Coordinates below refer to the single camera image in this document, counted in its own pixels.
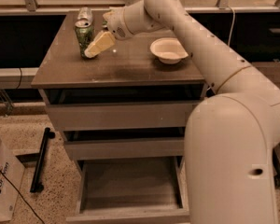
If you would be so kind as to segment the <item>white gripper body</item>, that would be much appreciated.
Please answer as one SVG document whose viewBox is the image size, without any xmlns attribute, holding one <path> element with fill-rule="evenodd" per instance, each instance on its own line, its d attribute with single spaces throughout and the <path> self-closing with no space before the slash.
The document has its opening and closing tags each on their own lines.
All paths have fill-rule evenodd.
<svg viewBox="0 0 280 224">
<path fill-rule="evenodd" d="M 113 9 L 115 13 L 107 22 L 108 31 L 118 40 L 125 40 L 133 37 L 124 19 L 124 7 Z"/>
</svg>

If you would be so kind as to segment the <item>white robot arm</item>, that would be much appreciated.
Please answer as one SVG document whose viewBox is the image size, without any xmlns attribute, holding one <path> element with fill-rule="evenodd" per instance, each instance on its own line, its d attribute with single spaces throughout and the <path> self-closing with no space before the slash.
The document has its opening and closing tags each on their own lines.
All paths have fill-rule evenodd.
<svg viewBox="0 0 280 224">
<path fill-rule="evenodd" d="M 170 29 L 213 96 L 186 125 L 190 224 L 278 224 L 273 149 L 280 143 L 280 89 L 188 14 L 179 0 L 142 0 L 104 14 L 97 54 L 118 39 Z"/>
</svg>

